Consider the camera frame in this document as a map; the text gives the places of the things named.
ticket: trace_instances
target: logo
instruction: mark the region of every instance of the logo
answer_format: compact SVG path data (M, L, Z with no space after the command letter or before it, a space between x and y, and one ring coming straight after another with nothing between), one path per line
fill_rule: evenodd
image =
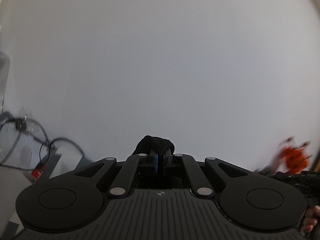
M157 195L159 195L159 196L163 196L163 195L165 195L166 193L165 192L163 192L163 191L159 191L159 192L157 192Z

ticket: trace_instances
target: finger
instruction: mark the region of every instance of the finger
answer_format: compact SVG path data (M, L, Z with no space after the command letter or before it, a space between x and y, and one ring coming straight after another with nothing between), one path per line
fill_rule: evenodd
M312 208L309 208L307 211L306 211L306 214L305 214L306 218L311 218L313 217L313 209Z
M313 213L316 215L316 216L320 216L320 207L319 206L314 206L313 207Z
M315 218L305 218L303 220L303 225L307 226L307 225L313 225L315 226L318 223L318 220Z
M302 233L309 233L313 230L313 225L303 226L301 228Z

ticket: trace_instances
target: ribbed plate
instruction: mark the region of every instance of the ribbed plate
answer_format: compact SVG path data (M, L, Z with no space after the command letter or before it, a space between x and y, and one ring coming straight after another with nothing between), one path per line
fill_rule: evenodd
M47 234L25 229L16 240L297 240L296 229L279 233L245 230L226 219L212 200L199 199L188 189L135 189L124 199L111 200L91 224Z

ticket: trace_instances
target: black cloth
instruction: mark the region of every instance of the black cloth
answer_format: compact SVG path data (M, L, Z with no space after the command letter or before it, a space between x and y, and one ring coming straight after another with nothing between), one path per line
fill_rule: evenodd
M174 145L168 139L163 139L160 137L153 137L150 135L146 135L137 145L135 151L132 153L139 154L139 153L146 153L150 155L151 149L153 149L158 156L163 156L165 150L170 148L171 154L174 153Z

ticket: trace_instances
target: white wall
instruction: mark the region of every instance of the white wall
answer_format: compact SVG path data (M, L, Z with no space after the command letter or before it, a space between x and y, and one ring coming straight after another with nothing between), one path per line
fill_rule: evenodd
M249 169L282 139L320 145L311 0L3 0L5 107L93 160L147 134Z

